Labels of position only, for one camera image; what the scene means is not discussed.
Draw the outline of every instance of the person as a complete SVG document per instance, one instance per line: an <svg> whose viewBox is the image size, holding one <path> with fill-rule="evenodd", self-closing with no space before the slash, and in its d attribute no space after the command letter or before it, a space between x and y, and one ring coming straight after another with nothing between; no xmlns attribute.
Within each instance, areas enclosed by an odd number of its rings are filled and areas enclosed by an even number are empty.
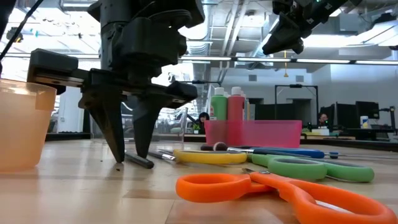
<svg viewBox="0 0 398 224"><path fill-rule="evenodd" d="M202 112L199 114L199 119L197 119L197 125L199 125L199 134L206 134L205 131L205 121L210 120L210 116L206 112Z"/></svg>
<svg viewBox="0 0 398 224"><path fill-rule="evenodd" d="M319 125L328 126L328 115L321 114L321 116L319 117Z"/></svg>

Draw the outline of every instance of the orange plastic cup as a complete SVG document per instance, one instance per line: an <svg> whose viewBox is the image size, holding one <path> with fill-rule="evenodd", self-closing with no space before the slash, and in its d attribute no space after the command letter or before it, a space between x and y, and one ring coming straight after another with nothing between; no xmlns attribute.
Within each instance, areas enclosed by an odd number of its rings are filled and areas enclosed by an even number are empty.
<svg viewBox="0 0 398 224"><path fill-rule="evenodd" d="M39 163L56 95L49 86L0 79L0 172Z"/></svg>

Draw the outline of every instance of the table surface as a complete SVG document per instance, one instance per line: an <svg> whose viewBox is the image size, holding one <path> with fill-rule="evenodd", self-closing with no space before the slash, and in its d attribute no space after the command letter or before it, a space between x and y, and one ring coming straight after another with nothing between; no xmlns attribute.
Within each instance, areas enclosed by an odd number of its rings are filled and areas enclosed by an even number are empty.
<svg viewBox="0 0 398 224"><path fill-rule="evenodd" d="M161 149L181 148L163 143ZM199 144L185 143L185 149ZM394 152L331 146L302 146L357 155L398 156ZM155 167L144 169L130 162L115 164L108 147L99 142L48 142L34 170L0 174L1 223L37 224L219 224L298 223L290 205L277 193L256 194L237 201L199 204L175 194L177 178L185 174L226 172L240 174L253 164L211 166L174 164L152 158ZM354 184L324 179L321 184L351 190L374 198L398 213L398 162L387 159L340 159L371 166L372 183Z"/></svg>

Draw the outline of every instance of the pink plastic bin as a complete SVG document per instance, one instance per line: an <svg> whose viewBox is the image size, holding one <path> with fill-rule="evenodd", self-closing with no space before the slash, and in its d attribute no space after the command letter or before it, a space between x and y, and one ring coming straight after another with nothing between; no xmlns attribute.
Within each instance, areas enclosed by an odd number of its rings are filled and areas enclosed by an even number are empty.
<svg viewBox="0 0 398 224"><path fill-rule="evenodd" d="M229 146L300 147L301 121L206 121L206 143Z"/></svg>

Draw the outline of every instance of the orange scissors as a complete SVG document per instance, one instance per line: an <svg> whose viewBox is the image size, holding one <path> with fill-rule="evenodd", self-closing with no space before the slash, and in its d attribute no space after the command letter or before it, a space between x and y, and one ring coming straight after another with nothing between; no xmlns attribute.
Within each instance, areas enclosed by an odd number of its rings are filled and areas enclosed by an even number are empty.
<svg viewBox="0 0 398 224"><path fill-rule="evenodd" d="M277 189L279 196L293 206L301 224L396 224L394 212L380 202L365 196L302 180L271 174L268 171L249 174L193 174L180 177L176 191L181 198L200 203L235 200L250 192ZM351 211L344 213L318 206L315 200Z"/></svg>

